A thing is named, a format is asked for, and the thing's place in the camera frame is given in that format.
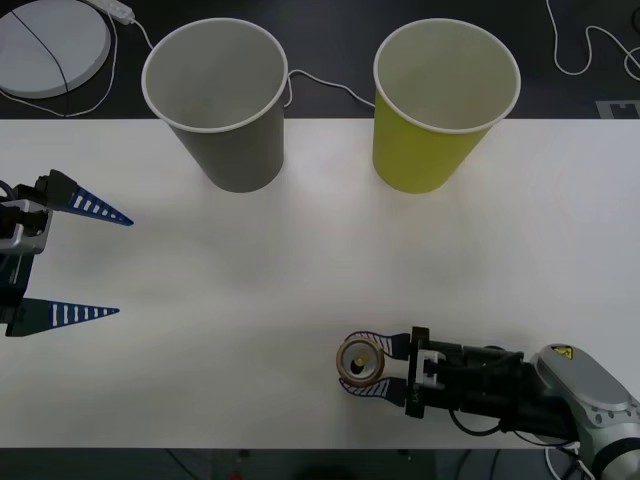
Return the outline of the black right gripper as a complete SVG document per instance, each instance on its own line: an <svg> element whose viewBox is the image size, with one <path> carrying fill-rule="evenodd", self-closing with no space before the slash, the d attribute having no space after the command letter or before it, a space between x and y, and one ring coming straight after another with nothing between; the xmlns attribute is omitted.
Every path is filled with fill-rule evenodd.
<svg viewBox="0 0 640 480"><path fill-rule="evenodd" d="M473 347L435 341L430 330L382 335L356 331L348 336L375 343L395 360L408 360L407 414L420 418L427 407L505 418L517 407L523 380L523 354L500 348ZM406 403L407 382L387 377L357 387L339 380L349 394L380 398L393 405Z"/></svg>

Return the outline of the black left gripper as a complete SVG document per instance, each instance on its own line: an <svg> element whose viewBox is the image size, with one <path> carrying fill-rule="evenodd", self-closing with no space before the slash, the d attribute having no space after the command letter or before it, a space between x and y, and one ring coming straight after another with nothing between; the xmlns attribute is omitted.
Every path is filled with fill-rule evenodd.
<svg viewBox="0 0 640 480"><path fill-rule="evenodd" d="M134 224L128 216L57 170L48 175L47 204L57 211L125 227ZM33 255L1 255L0 313L6 337L26 337L120 312L111 307L23 299L33 262Z"/></svg>

